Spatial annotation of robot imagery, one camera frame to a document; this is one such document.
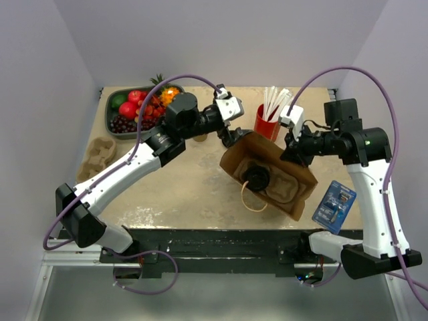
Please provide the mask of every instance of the white wall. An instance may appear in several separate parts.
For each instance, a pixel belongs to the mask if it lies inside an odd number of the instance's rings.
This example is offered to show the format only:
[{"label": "white wall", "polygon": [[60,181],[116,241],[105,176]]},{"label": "white wall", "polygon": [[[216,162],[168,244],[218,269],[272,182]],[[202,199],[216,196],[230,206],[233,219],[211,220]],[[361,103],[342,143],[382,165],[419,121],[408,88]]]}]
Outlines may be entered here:
[{"label": "white wall", "polygon": [[[387,0],[54,0],[94,79],[200,74],[230,86],[302,85],[351,64]],[[316,85],[337,87],[344,74]]]},{"label": "white wall", "polygon": [[[389,0],[354,65],[378,76],[397,111],[400,153],[393,175],[394,192],[404,232],[425,264],[411,269],[428,284],[428,2]],[[379,91],[367,79],[349,73],[339,88],[341,98],[355,97],[366,127],[380,126],[392,137],[389,112]],[[403,284],[412,320],[427,312]],[[421,293],[428,300],[426,293]]]},{"label": "white wall", "polygon": [[2,2],[0,30],[0,320],[15,321],[27,312],[54,192],[74,175],[97,96],[52,0]]}]

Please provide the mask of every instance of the lime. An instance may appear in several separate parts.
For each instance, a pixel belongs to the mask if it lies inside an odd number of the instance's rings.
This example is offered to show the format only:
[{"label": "lime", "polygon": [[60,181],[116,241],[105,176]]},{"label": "lime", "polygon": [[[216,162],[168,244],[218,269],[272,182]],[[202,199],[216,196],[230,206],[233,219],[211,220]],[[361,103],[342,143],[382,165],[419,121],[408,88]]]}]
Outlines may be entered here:
[{"label": "lime", "polygon": [[118,109],[126,101],[126,95],[117,95],[112,99],[112,108]]}]

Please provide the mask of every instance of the paper bag handle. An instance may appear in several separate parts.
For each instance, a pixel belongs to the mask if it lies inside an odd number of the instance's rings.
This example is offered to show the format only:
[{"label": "paper bag handle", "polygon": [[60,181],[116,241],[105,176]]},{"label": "paper bag handle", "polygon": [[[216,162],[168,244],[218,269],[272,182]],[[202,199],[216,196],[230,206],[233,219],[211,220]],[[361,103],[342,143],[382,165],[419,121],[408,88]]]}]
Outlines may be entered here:
[{"label": "paper bag handle", "polygon": [[248,184],[248,181],[244,182],[244,184],[242,184],[242,189],[241,189],[241,200],[242,200],[242,204],[243,204],[243,206],[245,206],[245,208],[246,208],[247,210],[251,211],[251,212],[259,213],[259,212],[264,211],[264,210],[266,209],[266,207],[268,207],[268,204],[267,204],[267,203],[266,203],[266,204],[265,204],[265,206],[263,206],[263,208],[261,208],[261,209],[252,209],[251,207],[248,207],[248,206],[247,206],[247,204],[245,204],[245,201],[243,200],[243,190],[245,189],[245,187],[247,186],[247,184]]}]

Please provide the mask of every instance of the gray tray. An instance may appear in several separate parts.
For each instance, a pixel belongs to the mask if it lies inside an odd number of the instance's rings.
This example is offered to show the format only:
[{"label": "gray tray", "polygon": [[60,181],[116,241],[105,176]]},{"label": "gray tray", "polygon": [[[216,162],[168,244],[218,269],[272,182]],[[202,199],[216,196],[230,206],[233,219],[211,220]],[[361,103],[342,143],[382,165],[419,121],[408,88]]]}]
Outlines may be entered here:
[{"label": "gray tray", "polygon": [[[180,92],[185,91],[183,87],[178,85],[169,84],[169,86],[176,87]],[[106,130],[110,135],[112,135],[113,137],[116,137],[117,139],[135,139],[136,138],[136,132],[125,132],[121,134],[116,134],[110,130],[110,127],[109,127],[110,121],[114,117],[119,115],[118,111],[112,108],[112,100],[115,97],[115,95],[125,94],[126,96],[128,96],[128,94],[133,90],[141,90],[143,92],[149,92],[150,90],[152,90],[152,88],[153,86],[129,88],[129,89],[118,90],[117,92],[113,92],[111,95],[109,95],[109,97],[107,98],[107,104],[106,104],[105,123],[106,123]]]}]

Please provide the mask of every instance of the pineapple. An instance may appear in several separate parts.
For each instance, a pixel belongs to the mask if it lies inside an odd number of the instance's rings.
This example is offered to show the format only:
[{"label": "pineapple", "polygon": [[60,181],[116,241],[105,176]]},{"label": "pineapple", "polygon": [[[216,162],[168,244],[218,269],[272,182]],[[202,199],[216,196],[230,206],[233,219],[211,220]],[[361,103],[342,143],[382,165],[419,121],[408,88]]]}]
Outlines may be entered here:
[{"label": "pineapple", "polygon": [[[154,84],[157,85],[159,84],[161,81],[163,81],[163,75],[159,74],[156,75],[156,78],[151,78],[150,81]],[[169,85],[165,85],[160,89],[160,95],[159,95],[159,99],[162,102],[163,106],[168,106],[172,101],[173,98],[180,93],[180,90],[178,90],[176,87],[174,86],[169,86]]]}]

